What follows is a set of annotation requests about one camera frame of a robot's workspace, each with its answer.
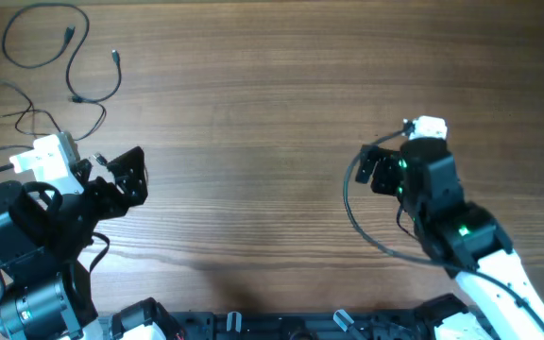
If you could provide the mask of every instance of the white bracket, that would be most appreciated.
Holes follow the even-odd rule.
[[[123,340],[165,340],[165,334],[159,325],[153,322],[151,325],[140,325],[126,331],[121,337]]]
[[[33,170],[35,180],[53,185],[63,195],[83,193],[83,186],[71,171],[71,166],[79,162],[80,157],[70,132],[36,139],[33,147],[33,150],[9,158],[16,174]]]
[[[496,251],[480,259],[478,265],[478,272],[497,279],[528,301],[544,322],[544,303],[528,280],[515,250],[511,254],[504,250]],[[455,280],[478,304],[501,339],[544,339],[544,332],[526,310],[499,286],[464,272],[459,273]]]
[[[104,338],[104,332],[98,319],[90,322],[83,328],[83,336],[78,340],[102,340]],[[71,340],[68,335],[64,335],[59,340]]]
[[[446,140],[446,135],[449,133],[446,121],[442,118],[420,116],[413,121],[413,125],[415,129],[408,135],[409,141],[423,137]]]
[[[435,338],[460,340],[492,340],[482,328],[476,315],[457,313],[442,320],[442,325],[433,329]]]

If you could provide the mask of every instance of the wood grain surface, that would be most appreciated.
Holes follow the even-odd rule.
[[[390,259],[349,225],[346,166],[404,117],[446,118],[467,196],[513,238],[544,298],[544,4],[496,1],[282,2],[83,7],[92,29],[75,87],[106,94],[109,116],[79,142],[87,157],[144,148],[150,196],[102,222],[109,255],[92,275],[101,315],[154,297],[168,310],[329,312],[414,307],[455,292],[439,269]],[[0,40],[15,8],[0,8]],[[46,60],[67,9],[27,13],[9,33],[17,60]],[[7,62],[36,106],[76,136],[97,109],[68,102],[70,50],[37,70]],[[0,114],[24,106],[0,90]],[[42,117],[37,129],[53,131]],[[0,121],[0,145],[30,144]],[[389,143],[398,147],[401,141]],[[0,165],[8,154],[0,154]],[[101,168],[97,174],[104,174]],[[20,179],[29,180],[30,174]],[[15,179],[0,174],[0,181]],[[357,218],[388,245],[421,251],[398,204],[352,184]],[[87,264],[102,247],[81,255]]]

